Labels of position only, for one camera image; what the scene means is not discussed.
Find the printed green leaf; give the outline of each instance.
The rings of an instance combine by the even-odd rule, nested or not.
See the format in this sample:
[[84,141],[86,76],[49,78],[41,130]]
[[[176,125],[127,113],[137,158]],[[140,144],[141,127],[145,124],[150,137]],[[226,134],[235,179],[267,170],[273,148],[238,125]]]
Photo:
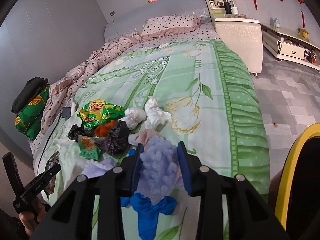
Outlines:
[[212,95],[211,95],[211,89],[210,89],[208,86],[202,84],[202,92],[203,92],[207,97],[211,98],[211,100],[213,100],[213,99],[212,99]]
[[187,149],[187,152],[190,153],[190,154],[193,154],[193,155],[197,154],[197,151],[195,149],[193,149],[193,151]]
[[186,89],[186,91],[187,91],[189,88],[193,87],[197,82],[198,82],[198,78],[196,78],[196,79],[194,79],[193,81],[191,81],[191,82],[189,83],[188,88]]
[[163,231],[157,238],[157,240],[172,240],[176,236],[179,230],[179,226],[177,225],[175,227],[169,228],[165,231]]

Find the headboard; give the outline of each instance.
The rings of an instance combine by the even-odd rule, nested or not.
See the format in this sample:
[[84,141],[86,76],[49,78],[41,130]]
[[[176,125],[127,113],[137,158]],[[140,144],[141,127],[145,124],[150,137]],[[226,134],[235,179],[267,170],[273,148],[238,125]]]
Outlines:
[[133,31],[142,31],[146,20],[167,15],[196,15],[202,22],[210,22],[209,10],[205,0],[159,0],[134,9],[105,28],[105,41]]

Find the food packet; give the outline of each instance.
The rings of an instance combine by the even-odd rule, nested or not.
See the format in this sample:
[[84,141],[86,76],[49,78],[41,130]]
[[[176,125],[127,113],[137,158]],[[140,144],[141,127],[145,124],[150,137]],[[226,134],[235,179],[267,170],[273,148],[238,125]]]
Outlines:
[[100,157],[100,144],[101,138],[94,138],[94,137],[88,137],[79,135],[78,136],[78,144],[80,147],[80,156],[98,160]]
[[122,106],[113,105],[107,101],[97,99],[90,101],[82,107],[79,110],[78,116],[86,127],[92,129],[121,118],[124,116],[124,109]]

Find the yellow toy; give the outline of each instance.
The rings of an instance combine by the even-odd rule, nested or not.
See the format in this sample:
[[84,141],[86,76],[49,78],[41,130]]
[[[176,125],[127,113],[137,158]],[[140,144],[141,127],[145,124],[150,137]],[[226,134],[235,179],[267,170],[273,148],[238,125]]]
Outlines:
[[301,29],[301,28],[299,28],[298,29],[298,32],[299,32],[299,34],[302,36],[302,37],[304,37],[304,38],[309,38],[309,33],[307,32],[307,30],[306,29]]

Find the metal bolt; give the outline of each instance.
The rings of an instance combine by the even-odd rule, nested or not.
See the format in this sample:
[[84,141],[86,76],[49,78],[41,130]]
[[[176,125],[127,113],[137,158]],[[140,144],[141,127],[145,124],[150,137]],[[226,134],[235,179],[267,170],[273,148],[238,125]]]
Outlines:
[[83,175],[83,174],[81,174],[81,175],[79,175],[79,176],[77,177],[77,181],[78,181],[78,182],[83,182],[83,181],[85,181],[85,179],[86,179],[86,177],[85,177],[85,175]]
[[209,167],[207,167],[207,166],[201,166],[201,167],[199,168],[199,170],[200,170],[201,172],[208,172],[208,171],[209,171]]
[[236,175],[236,179],[237,179],[238,181],[244,181],[244,180],[245,180],[245,177],[244,177],[242,174],[237,174],[237,175]]
[[123,171],[123,169],[120,167],[120,166],[117,166],[117,167],[114,167],[113,168],[113,172],[114,173],[120,173],[120,172],[122,172]]

